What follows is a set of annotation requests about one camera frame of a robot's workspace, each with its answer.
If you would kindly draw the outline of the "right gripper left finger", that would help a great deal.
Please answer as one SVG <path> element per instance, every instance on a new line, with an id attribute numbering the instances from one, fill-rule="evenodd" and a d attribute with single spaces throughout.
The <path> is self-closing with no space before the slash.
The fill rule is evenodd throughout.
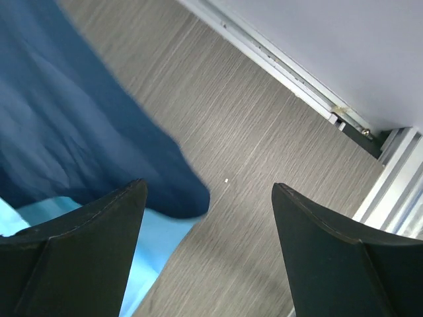
<path id="1" fill-rule="evenodd" d="M 2 316 L 117 316 L 142 222 L 143 180 L 1 239 Z"/>

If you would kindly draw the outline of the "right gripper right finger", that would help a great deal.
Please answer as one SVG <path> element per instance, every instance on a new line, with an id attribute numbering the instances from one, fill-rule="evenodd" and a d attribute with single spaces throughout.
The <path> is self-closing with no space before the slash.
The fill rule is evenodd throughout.
<path id="1" fill-rule="evenodd" d="M 272 207 L 298 316 L 421 316 L 422 241 L 368 227 L 276 183 Z"/>

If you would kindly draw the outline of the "blue wrapping paper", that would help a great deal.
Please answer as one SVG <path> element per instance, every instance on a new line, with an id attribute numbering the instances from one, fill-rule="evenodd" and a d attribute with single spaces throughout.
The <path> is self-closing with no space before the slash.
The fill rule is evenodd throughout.
<path id="1" fill-rule="evenodd" d="M 1 238 L 136 180 L 147 197 L 117 316 L 135 312 L 208 212 L 209 190 L 55 1 L 2 1 Z"/>

